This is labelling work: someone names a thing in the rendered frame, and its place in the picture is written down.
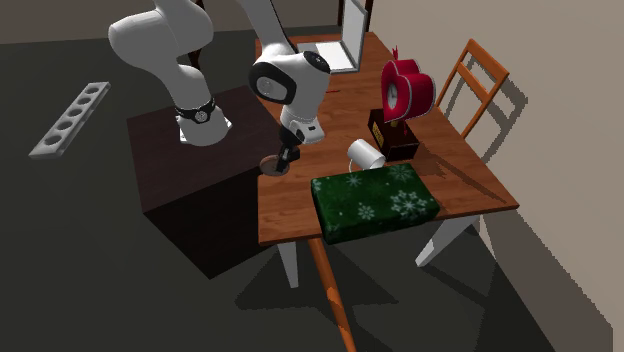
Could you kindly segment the green box with snowflakes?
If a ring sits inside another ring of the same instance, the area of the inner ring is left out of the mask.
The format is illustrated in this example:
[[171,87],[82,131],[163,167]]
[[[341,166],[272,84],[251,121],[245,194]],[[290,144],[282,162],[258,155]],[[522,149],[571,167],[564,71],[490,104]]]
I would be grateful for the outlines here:
[[310,186],[328,244],[418,226],[440,211],[409,163],[314,178]]

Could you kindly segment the brown round disc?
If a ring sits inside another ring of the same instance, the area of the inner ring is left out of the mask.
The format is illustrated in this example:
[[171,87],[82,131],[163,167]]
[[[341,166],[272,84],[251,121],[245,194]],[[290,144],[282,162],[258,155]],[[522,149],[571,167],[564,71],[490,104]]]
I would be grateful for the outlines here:
[[263,158],[259,165],[260,171],[268,176],[283,176],[289,169],[289,163],[282,160],[278,155],[269,155]]

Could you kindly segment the red heart-shaped clock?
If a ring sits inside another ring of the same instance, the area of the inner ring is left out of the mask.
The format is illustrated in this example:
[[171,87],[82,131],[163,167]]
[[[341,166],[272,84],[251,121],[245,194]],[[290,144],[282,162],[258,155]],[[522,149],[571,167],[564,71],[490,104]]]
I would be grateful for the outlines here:
[[407,134],[405,122],[427,115],[434,107],[436,84],[415,59],[400,59],[397,46],[392,55],[381,73],[383,122],[392,127],[401,124]]

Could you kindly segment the white mug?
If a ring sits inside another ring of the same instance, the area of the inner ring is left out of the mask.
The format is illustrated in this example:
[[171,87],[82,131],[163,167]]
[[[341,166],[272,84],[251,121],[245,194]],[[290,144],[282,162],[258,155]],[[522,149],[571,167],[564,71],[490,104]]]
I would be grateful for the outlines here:
[[381,168],[386,162],[385,156],[364,139],[357,139],[349,146],[347,157],[349,158],[349,172],[354,170],[354,166],[369,170]]

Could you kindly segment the grey tray with round holes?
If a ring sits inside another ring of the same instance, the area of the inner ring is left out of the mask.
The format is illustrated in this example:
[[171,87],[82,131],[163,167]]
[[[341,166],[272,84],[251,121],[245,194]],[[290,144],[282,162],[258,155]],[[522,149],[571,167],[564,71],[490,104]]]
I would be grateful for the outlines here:
[[109,82],[88,83],[28,156],[34,160],[61,157],[110,88]]

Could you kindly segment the orange wooden chair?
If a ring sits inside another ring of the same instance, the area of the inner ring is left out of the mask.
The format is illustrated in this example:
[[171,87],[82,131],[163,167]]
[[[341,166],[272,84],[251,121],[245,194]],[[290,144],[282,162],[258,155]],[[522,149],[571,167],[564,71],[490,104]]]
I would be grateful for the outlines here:
[[[474,74],[463,63],[465,57],[470,54],[483,69],[489,73],[494,79],[494,85],[491,89],[486,89],[485,86],[474,76]],[[502,84],[509,76],[509,71],[505,69],[496,59],[494,59],[479,43],[474,39],[469,39],[462,53],[460,54],[457,62],[451,70],[448,78],[438,94],[435,106],[439,107],[441,102],[452,82],[454,76],[459,74],[464,82],[469,86],[475,96],[481,102],[480,107],[469,121],[467,126],[461,132],[461,136],[466,139],[468,134],[473,130],[477,122],[482,117],[483,113],[489,107],[494,97],[500,90]]]

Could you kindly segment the dark brown box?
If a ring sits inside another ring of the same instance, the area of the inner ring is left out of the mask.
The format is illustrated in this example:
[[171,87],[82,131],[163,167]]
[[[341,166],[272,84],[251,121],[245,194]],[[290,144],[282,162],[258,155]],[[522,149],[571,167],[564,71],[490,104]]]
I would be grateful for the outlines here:
[[387,162],[411,160],[420,145],[409,126],[400,121],[395,126],[384,121],[382,109],[372,109],[367,126]]

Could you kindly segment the dark robot stand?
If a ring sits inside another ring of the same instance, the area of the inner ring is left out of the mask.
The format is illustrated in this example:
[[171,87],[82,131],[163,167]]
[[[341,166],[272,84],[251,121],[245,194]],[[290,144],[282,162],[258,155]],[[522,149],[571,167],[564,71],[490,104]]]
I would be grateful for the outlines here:
[[173,108],[127,121],[143,214],[208,278],[263,251],[259,164],[280,147],[278,123],[248,87],[216,103],[232,127],[212,146],[182,143]]

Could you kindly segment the wooden table with white legs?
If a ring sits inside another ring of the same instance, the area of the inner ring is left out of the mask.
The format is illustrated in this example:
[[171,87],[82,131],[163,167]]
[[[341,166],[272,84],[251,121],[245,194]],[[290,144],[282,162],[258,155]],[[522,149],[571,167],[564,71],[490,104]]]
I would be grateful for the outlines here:
[[[382,105],[380,75],[391,52],[372,32],[364,38],[360,70],[331,78],[319,109],[325,138],[302,145],[301,157],[284,176],[258,179],[258,241],[262,245],[307,240],[321,236],[310,181],[344,173],[347,149],[358,138],[374,141],[367,127],[369,113]],[[423,267],[433,260],[480,215],[514,210],[518,202],[460,136],[439,109],[408,123],[420,141],[412,165],[441,207],[441,225],[418,254]]]

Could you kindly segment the white laptop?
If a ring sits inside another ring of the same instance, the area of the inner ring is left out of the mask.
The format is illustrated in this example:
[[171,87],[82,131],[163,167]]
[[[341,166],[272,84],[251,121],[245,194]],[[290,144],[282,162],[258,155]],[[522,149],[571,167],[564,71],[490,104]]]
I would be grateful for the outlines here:
[[345,0],[342,32],[338,41],[299,43],[300,51],[313,51],[322,56],[332,74],[358,72],[362,59],[368,12],[359,0]]

